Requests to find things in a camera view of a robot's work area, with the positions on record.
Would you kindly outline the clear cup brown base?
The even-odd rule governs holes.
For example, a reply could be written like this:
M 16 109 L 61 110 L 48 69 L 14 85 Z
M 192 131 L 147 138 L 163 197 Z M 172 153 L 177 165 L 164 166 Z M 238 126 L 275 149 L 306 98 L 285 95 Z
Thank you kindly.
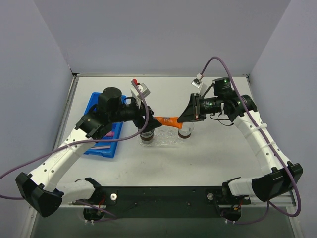
M 194 124 L 192 122 L 185 122 L 182 124 L 182 128 L 178 129 L 178 136 L 182 139 L 187 139 L 194 131 Z

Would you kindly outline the orange toothpaste tube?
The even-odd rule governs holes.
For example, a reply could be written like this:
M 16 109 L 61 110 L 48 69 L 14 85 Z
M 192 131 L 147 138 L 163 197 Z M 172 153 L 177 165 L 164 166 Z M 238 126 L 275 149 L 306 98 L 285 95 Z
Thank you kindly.
M 183 127 L 182 122 L 178 122 L 178 117 L 154 117 L 157 121 L 159 121 L 162 125 L 171 126 L 178 129 Z

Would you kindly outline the clear textured oval tray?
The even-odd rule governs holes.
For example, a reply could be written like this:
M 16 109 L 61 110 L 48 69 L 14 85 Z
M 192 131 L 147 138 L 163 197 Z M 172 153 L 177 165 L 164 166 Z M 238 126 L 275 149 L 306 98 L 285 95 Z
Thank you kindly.
M 185 139 L 178 136 L 178 129 L 175 127 L 162 126 L 154 130 L 151 141 L 143 141 L 138 138 L 139 144 L 145 147 L 174 146 L 183 144 Z

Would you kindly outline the dark tinted cup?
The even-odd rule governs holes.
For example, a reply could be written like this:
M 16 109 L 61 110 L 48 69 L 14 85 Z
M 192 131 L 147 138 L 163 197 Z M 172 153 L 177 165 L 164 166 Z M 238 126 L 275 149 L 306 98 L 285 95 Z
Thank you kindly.
M 142 132 L 140 134 L 140 144 L 144 146 L 149 146 L 152 144 L 153 139 L 154 139 L 154 129 L 147 131 L 147 132 Z

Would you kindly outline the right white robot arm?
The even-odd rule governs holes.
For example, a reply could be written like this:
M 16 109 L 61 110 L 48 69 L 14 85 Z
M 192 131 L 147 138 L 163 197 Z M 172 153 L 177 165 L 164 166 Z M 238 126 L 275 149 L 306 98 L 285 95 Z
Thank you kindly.
M 266 202 L 293 190 L 303 174 L 300 164 L 292 163 L 285 156 L 269 134 L 267 124 L 252 98 L 238 96 L 232 89 L 230 79 L 223 77 L 212 83 L 214 97 L 205 98 L 207 87 L 199 79 L 192 84 L 198 87 L 197 93 L 190 95 L 188 106 L 178 118 L 179 123 L 204 121 L 207 115 L 226 115 L 240 130 L 260 165 L 259 178 L 234 178 L 223 185 L 232 196 L 255 196 Z

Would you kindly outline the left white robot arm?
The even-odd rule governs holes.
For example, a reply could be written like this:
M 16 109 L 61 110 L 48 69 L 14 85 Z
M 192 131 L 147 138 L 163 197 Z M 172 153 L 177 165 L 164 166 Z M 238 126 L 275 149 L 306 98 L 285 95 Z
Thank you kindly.
M 68 202 L 87 200 L 96 204 L 101 200 L 102 186 L 92 178 L 67 184 L 59 184 L 59 181 L 87 150 L 112 130 L 114 123 L 132 121 L 138 132 L 143 133 L 161 126 L 144 102 L 150 94 L 147 86 L 143 83 L 134 85 L 131 94 L 131 102 L 125 104 L 118 88 L 105 88 L 97 103 L 81 117 L 56 152 L 30 173 L 20 173 L 16 177 L 21 196 L 42 217 L 50 216 Z

